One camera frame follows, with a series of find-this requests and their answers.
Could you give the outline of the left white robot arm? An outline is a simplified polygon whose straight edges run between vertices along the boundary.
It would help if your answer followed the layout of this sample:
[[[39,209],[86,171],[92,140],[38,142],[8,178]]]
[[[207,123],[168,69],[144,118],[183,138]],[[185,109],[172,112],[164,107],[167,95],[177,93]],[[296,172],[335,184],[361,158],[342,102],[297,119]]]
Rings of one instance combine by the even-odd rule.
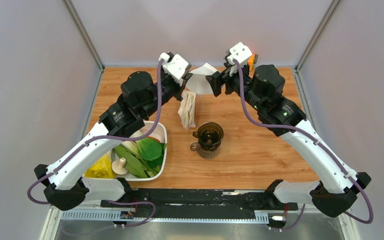
[[[115,201],[127,207],[133,193],[124,178],[88,178],[85,172],[100,157],[123,142],[134,141],[134,133],[151,115],[160,117],[162,106],[180,99],[190,72],[179,75],[158,69],[157,80],[146,71],[136,71],[120,86],[121,94],[94,124],[90,132],[56,162],[39,164],[34,173],[44,185],[45,203],[59,210],[71,210],[86,201]]]

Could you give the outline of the clear glass coffee server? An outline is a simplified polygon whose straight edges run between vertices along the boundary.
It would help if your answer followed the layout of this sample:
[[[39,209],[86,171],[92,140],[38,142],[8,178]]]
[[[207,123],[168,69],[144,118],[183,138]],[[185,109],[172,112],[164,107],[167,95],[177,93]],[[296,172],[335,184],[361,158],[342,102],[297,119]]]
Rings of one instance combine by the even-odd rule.
[[[205,144],[194,142],[190,145],[190,150],[196,152],[200,157],[208,160],[216,158],[221,152],[221,147],[207,146]]]

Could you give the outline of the pack of paper filters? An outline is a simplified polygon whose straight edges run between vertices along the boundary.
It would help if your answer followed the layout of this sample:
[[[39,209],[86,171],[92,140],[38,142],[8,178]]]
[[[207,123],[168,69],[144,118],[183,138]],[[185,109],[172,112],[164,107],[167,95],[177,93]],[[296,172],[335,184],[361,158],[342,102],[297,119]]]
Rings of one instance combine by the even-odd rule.
[[[196,93],[188,90],[184,90],[181,94],[182,100],[177,113],[185,130],[196,127],[196,96]]]

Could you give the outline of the white paper coffee filter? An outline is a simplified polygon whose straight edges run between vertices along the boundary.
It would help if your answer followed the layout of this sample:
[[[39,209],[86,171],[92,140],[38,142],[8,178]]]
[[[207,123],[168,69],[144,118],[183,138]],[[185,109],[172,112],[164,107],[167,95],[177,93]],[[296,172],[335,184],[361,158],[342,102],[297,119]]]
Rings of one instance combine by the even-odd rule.
[[[218,70],[212,65],[205,63],[204,65],[190,71],[191,78],[186,83],[189,91],[198,95],[213,95],[213,90],[206,76],[212,76]]]

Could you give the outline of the dark brown coffee dripper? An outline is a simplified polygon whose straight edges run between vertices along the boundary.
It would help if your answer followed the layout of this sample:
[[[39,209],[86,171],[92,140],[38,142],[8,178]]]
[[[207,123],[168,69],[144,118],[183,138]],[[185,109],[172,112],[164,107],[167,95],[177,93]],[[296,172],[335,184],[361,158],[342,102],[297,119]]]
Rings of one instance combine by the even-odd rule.
[[[224,130],[216,122],[205,122],[192,133],[192,136],[197,139],[197,142],[190,145],[191,151],[215,153],[221,146]]]

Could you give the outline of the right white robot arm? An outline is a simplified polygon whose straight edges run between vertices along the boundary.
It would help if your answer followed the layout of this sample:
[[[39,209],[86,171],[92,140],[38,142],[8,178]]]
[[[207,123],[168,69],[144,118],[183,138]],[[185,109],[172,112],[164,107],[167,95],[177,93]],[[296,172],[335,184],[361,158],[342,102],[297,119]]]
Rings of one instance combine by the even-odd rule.
[[[318,176],[313,182],[275,180],[266,189],[266,205],[278,209],[287,203],[308,204],[332,218],[347,214],[371,177],[353,170],[326,145],[300,107],[283,95],[286,81],[275,66],[260,65],[253,76],[248,65],[235,73],[231,69],[206,76],[214,95],[222,88],[228,95],[238,94],[243,106],[256,110],[257,123],[292,146]]]

